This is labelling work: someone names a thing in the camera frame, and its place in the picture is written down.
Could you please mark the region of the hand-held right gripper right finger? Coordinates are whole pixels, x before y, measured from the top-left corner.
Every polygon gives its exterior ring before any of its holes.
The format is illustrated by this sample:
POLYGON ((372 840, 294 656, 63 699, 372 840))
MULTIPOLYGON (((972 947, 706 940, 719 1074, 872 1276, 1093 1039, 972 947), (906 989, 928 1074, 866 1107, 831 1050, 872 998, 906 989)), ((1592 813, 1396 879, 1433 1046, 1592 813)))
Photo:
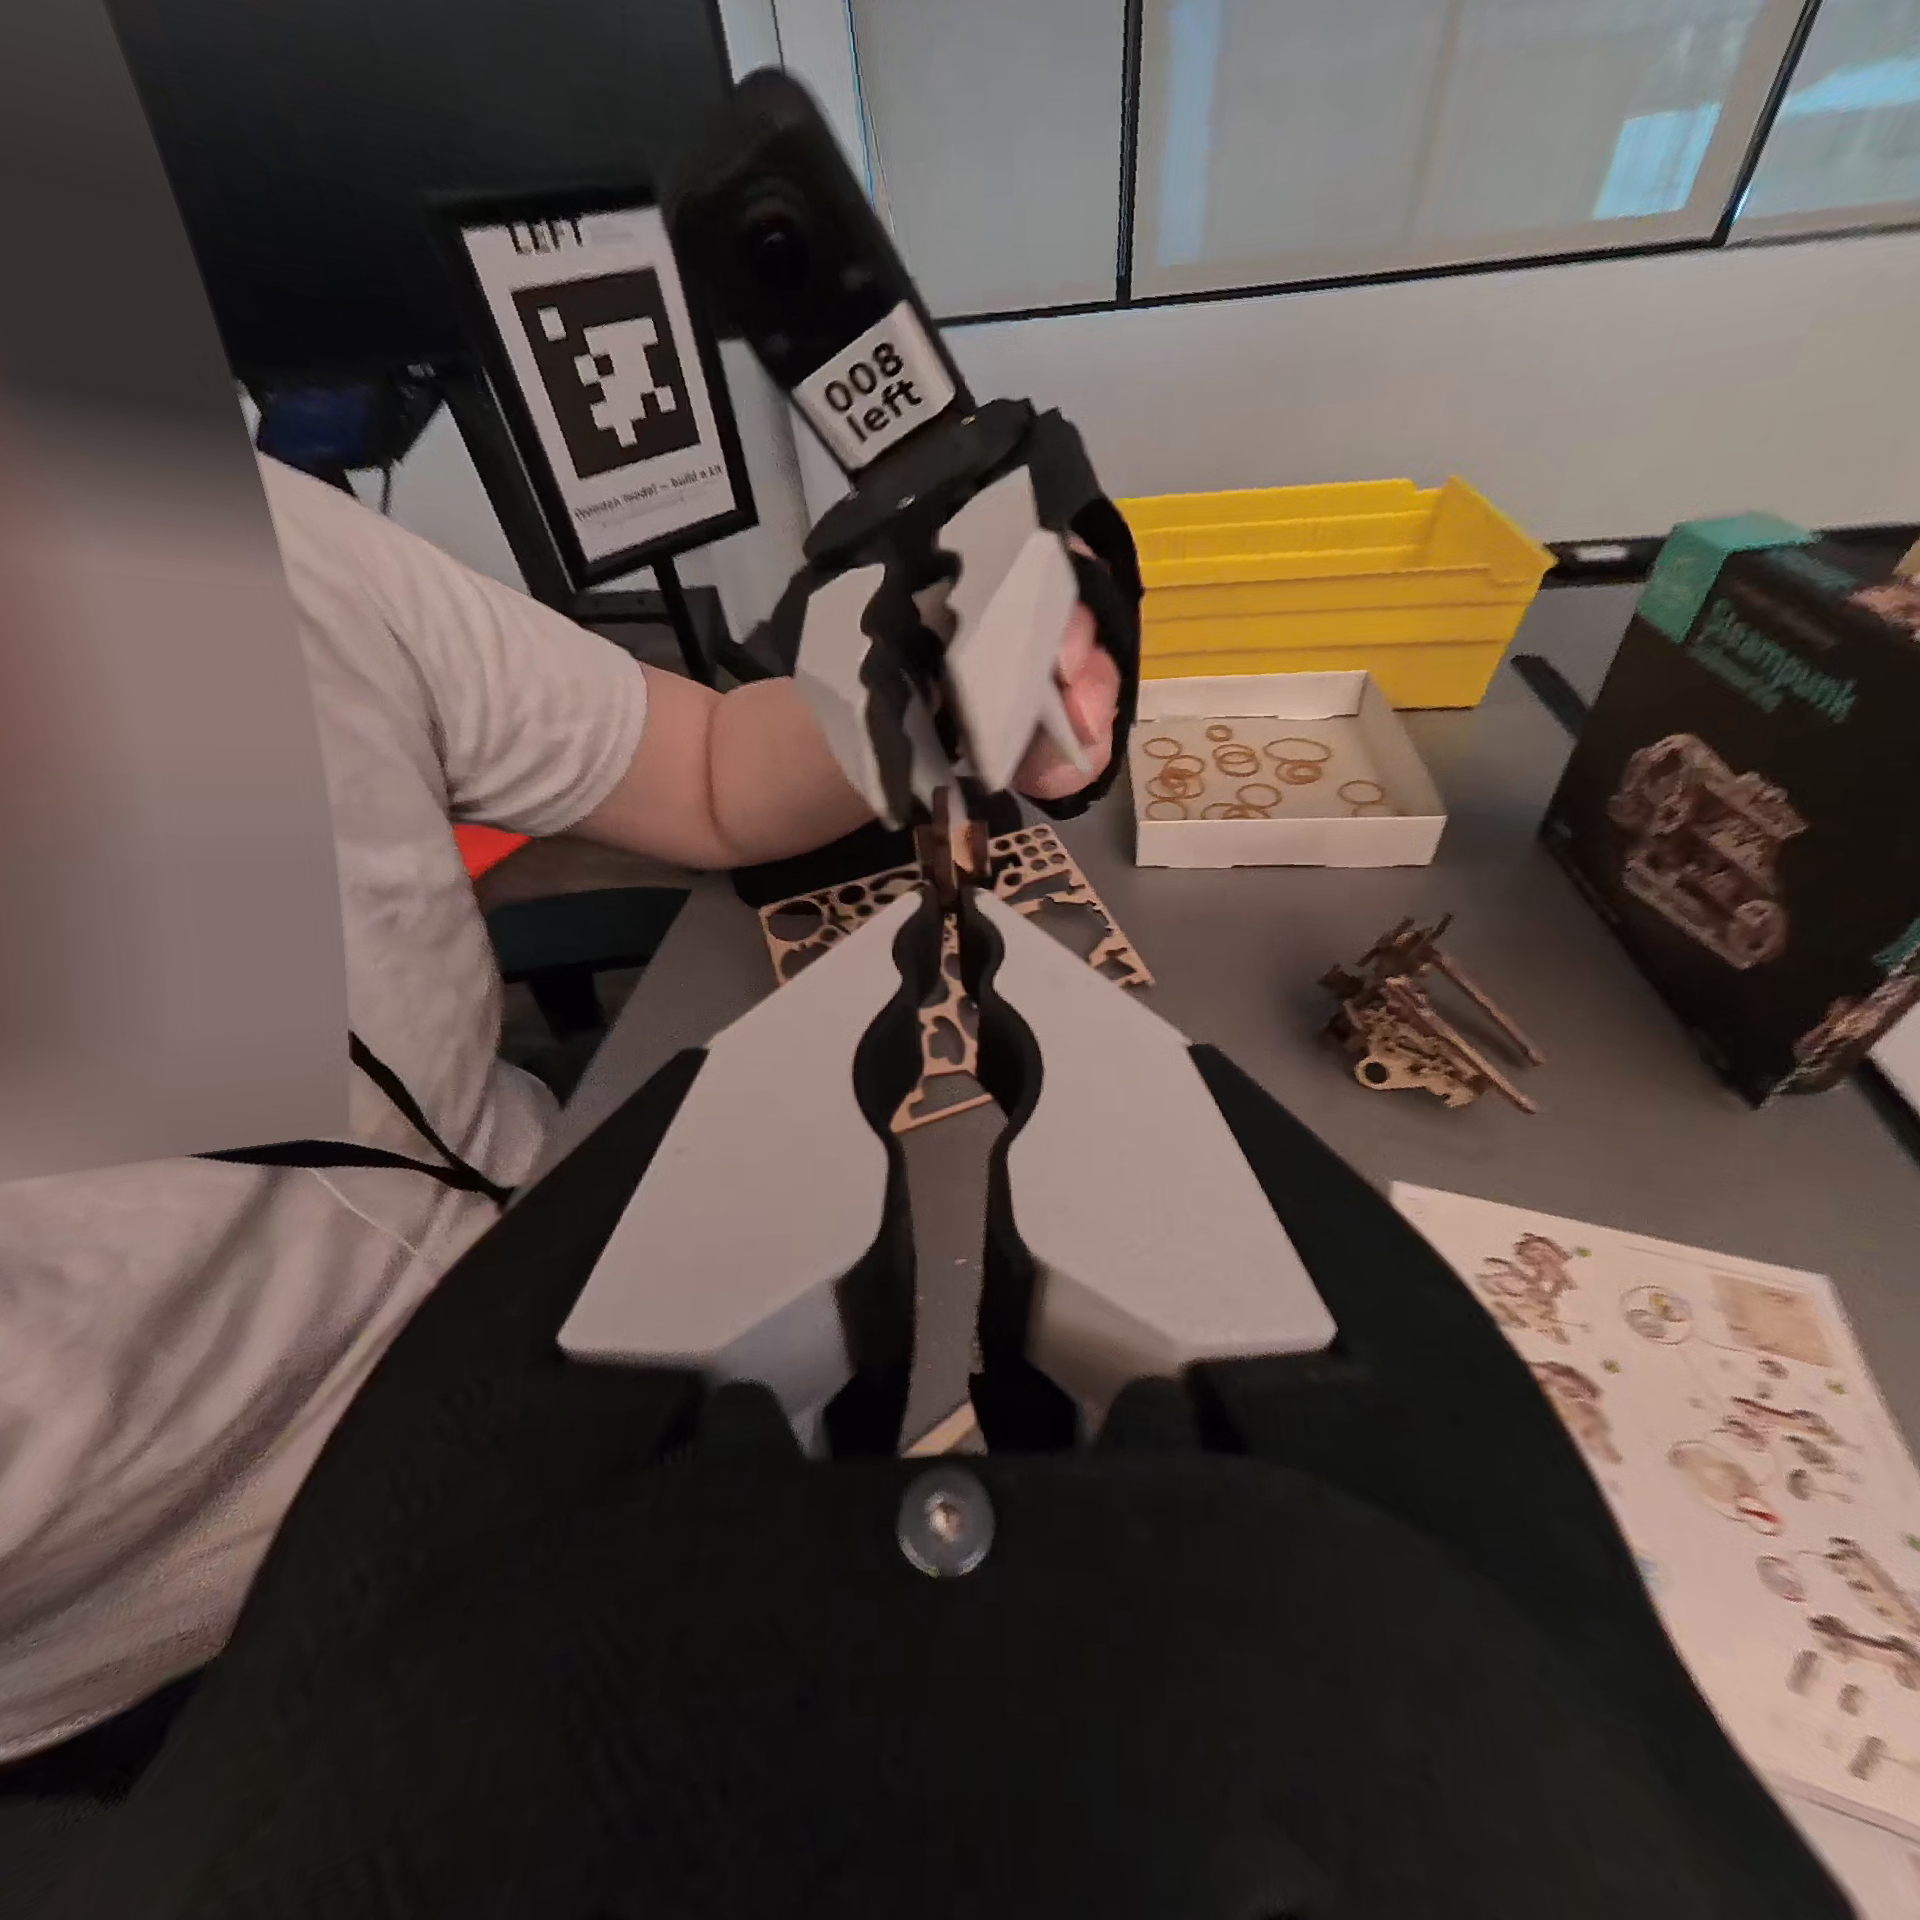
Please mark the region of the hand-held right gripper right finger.
POLYGON ((972 1416, 1074 1448, 1115 1398, 1337 1338, 1183 1031, 972 892, 985 1156, 972 1416))

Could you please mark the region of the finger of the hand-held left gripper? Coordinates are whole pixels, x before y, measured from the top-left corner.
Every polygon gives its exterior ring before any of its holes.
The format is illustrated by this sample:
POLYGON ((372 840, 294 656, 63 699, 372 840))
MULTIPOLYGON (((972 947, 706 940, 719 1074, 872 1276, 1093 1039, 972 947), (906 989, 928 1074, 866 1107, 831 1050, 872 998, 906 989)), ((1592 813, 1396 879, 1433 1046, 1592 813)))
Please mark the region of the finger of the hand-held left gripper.
POLYGON ((793 692, 841 773, 883 830, 922 818, 917 688, 896 650, 896 606, 883 582, 826 582, 804 602, 793 692))
POLYGON ((1065 541, 1032 532, 935 527, 948 636, 906 661, 896 717, 896 830, 935 818, 937 792, 1014 792, 1036 734, 1093 778, 1093 746, 1063 698, 1063 636, 1074 606, 1065 541))

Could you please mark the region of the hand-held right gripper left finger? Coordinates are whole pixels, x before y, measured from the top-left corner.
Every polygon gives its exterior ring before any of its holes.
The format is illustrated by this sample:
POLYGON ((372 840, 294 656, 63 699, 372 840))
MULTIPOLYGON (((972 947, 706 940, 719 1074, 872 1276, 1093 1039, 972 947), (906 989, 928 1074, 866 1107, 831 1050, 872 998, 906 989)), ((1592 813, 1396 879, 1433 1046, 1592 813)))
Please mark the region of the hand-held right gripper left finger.
POLYGON ((768 1387, 804 1450, 896 1450, 917 1252, 895 1114, 942 989, 935 892, 714 1031, 559 1348, 768 1387))

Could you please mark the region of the person's left forearm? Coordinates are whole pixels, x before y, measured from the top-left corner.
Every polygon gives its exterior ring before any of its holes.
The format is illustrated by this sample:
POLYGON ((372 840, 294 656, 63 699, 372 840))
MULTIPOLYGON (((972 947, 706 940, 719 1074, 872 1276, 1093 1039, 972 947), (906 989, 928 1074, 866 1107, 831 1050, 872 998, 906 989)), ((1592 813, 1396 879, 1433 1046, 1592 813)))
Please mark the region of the person's left forearm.
POLYGON ((725 872, 878 825, 793 681, 714 692, 656 665, 642 676, 648 728, 605 799, 605 830, 631 855, 725 872))

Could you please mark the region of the partly built wooden model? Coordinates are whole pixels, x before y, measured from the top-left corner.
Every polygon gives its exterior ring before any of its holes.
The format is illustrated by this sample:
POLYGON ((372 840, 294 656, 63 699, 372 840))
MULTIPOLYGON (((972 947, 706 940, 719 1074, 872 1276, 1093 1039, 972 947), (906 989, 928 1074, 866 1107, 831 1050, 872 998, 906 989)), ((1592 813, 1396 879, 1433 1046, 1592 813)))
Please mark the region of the partly built wooden model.
POLYGON ((1475 1044, 1516 1067, 1545 1067, 1529 1031, 1455 963, 1450 912, 1394 924, 1358 963, 1320 974, 1321 1039, 1352 1055, 1363 1089, 1428 1089, 1444 1113, 1501 1098, 1519 1114, 1542 1103, 1475 1044))

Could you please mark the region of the black model kit box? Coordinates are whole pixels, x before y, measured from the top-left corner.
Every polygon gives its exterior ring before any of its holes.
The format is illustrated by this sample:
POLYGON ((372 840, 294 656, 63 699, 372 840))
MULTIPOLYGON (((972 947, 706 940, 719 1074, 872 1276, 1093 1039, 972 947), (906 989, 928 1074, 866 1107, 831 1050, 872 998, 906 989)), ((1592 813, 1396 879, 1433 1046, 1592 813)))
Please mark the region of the black model kit box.
POLYGON ((1916 549, 1677 522, 1542 840, 1748 1107, 1850 1074, 1920 992, 1916 549))

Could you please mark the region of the person's left hand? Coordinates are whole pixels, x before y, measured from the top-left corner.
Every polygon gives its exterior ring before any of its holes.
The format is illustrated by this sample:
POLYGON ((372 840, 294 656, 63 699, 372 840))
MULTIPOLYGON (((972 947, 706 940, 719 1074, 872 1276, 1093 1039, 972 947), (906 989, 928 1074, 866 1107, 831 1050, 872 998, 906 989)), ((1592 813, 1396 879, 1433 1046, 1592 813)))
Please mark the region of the person's left hand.
POLYGON ((1051 688, 1074 734, 1079 763, 1051 731, 1032 731, 1014 778, 1014 792, 1032 807, 1084 799, 1115 757, 1120 665, 1106 656, 1093 606, 1069 606, 1051 688))

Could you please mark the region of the framed tag sign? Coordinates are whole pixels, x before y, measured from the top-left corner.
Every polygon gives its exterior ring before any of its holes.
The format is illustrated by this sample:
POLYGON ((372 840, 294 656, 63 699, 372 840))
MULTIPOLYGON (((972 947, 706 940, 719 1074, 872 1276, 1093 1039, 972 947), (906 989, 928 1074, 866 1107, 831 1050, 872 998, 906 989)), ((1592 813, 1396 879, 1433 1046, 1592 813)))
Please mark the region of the framed tag sign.
POLYGON ((656 577, 684 676, 714 688, 674 557, 754 527, 714 327, 652 176, 431 191, 426 233, 472 359, 446 387, 521 587, 587 620, 656 577))

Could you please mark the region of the laser-cut plywood sheet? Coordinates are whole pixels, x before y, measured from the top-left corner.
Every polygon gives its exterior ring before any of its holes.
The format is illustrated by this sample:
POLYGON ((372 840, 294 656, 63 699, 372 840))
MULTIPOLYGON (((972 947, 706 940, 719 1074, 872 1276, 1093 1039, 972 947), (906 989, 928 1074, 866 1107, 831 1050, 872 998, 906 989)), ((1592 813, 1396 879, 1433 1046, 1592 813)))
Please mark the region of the laser-cut plywood sheet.
MULTIPOLYGON (((782 989, 922 883, 917 858, 883 862, 883 851, 895 851, 888 836, 872 851, 833 855, 826 870, 782 862, 735 879, 740 904, 759 918, 782 989)), ((1032 818, 994 836, 985 872, 1014 912, 1079 952, 1093 974, 1115 989, 1153 989, 1142 947, 1126 940, 1058 825, 1032 818)), ((896 1137, 985 1107, 975 1081, 975 1008, 961 989, 953 931, 942 940, 942 981, 917 1008, 917 1031, 922 1071, 895 1114, 896 1137)))

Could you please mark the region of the dark office chair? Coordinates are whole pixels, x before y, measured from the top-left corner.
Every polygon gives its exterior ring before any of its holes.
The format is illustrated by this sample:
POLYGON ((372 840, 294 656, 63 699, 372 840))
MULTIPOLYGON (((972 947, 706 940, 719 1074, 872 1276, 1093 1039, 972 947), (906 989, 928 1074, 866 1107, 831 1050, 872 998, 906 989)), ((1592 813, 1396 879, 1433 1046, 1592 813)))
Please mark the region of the dark office chair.
POLYGON ((601 974, 652 966, 684 900, 692 889, 642 883, 482 909, 502 989, 521 989, 543 1023, 543 1044, 515 1055, 543 1089, 572 1103, 605 1044, 601 974))

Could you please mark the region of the nested yellow plastic bins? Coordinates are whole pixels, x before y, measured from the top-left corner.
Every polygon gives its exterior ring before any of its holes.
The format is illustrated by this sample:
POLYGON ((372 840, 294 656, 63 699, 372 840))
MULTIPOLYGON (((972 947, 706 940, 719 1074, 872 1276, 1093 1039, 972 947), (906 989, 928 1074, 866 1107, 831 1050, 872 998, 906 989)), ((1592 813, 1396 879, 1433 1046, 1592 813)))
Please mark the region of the nested yellow plastic bins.
POLYGON ((1554 555, 1468 481, 1120 498, 1142 676, 1368 672, 1394 705, 1480 705, 1554 555))

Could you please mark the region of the black monitor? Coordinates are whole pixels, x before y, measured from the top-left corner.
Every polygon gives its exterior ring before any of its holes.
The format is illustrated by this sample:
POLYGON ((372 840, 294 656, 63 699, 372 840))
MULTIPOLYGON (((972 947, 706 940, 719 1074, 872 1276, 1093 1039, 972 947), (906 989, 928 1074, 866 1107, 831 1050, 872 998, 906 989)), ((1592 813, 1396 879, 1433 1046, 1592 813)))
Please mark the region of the black monitor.
POLYGON ((431 213, 659 181, 731 91, 711 0, 110 0, 242 378, 466 355, 431 213))

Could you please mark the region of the blue bag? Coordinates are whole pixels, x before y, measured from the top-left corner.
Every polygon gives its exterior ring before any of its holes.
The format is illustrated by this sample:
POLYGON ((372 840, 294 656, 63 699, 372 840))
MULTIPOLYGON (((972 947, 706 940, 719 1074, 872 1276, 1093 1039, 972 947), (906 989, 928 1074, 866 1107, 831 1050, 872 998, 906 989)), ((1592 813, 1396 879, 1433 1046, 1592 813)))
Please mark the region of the blue bag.
POLYGON ((437 378, 255 378, 255 450, 308 474, 394 470, 446 404, 437 378))

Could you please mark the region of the printed instruction booklet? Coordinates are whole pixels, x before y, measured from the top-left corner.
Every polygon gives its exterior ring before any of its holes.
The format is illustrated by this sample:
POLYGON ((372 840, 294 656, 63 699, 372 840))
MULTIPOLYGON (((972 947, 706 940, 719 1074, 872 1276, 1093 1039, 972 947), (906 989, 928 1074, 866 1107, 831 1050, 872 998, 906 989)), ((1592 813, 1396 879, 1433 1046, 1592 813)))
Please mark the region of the printed instruction booklet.
POLYGON ((1829 1278, 1394 1184, 1581 1448, 1743 1759, 1916 1843, 1920 1488, 1829 1278))

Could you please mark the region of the glass window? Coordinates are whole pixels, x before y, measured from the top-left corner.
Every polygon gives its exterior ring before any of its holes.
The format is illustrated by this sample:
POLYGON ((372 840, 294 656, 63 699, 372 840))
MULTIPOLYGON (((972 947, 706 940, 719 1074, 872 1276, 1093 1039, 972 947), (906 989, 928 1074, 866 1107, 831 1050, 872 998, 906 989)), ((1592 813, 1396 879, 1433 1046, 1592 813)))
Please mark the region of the glass window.
POLYGON ((1893 0, 775 0, 942 321, 1916 229, 1893 0))

